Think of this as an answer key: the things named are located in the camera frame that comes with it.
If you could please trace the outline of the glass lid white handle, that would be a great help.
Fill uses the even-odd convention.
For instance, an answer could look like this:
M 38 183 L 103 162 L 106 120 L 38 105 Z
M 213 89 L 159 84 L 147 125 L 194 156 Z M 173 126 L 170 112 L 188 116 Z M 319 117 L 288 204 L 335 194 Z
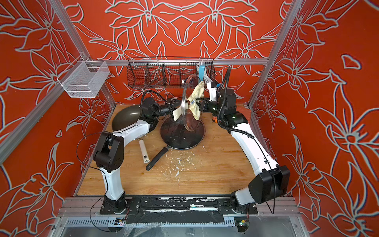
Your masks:
M 202 112 L 200 112 L 200 119 L 196 120 L 193 117 L 192 112 L 189 110 L 189 102 L 188 102 L 188 98 L 192 94 L 194 88 L 200 82 L 201 81 L 199 80 L 199 78 L 196 74 L 193 74 L 186 79 L 186 81 L 184 83 L 184 88 L 183 88 L 181 105 L 176 110 L 173 111 L 174 121 L 178 121 L 179 119 L 182 119 L 182 123 L 188 131 L 194 131 L 200 125 L 200 119 L 202 116 Z M 204 98 L 205 98 L 205 96 L 203 98 L 197 100 L 198 106 L 200 106 L 200 102 Z

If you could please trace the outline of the yellow cleaning cloth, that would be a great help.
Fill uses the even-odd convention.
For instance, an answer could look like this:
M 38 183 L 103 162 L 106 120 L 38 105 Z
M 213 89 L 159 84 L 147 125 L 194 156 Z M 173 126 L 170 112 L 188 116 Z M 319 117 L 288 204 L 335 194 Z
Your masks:
M 188 98 L 189 110 L 192 112 L 193 117 L 196 120 L 200 119 L 200 108 L 197 104 L 197 100 L 204 97 L 205 83 L 201 81 L 193 90 L 192 94 Z

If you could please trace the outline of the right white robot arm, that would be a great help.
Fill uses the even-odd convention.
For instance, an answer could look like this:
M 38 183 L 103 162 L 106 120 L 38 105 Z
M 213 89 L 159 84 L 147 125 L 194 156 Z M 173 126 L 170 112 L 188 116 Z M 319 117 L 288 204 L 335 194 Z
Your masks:
M 218 101 L 197 99 L 201 112 L 212 113 L 219 127 L 225 129 L 240 145 L 254 171 L 246 188 L 231 194 L 234 209 L 251 203 L 262 204 L 286 194 L 290 170 L 280 166 L 264 149 L 243 113 L 237 110 L 231 89 L 222 89 Z

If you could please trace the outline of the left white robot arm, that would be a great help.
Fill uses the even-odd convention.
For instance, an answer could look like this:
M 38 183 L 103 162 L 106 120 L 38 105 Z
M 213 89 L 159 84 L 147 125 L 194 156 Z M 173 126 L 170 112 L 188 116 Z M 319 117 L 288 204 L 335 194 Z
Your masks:
M 177 98 L 168 99 L 159 105 L 149 97 L 143 100 L 142 105 L 132 105 L 119 111 L 112 121 L 113 132 L 101 133 L 92 156 L 102 174 L 106 190 L 101 214 L 122 214 L 128 209 L 120 176 L 124 147 L 152 132 L 159 117 L 173 116 L 179 106 Z

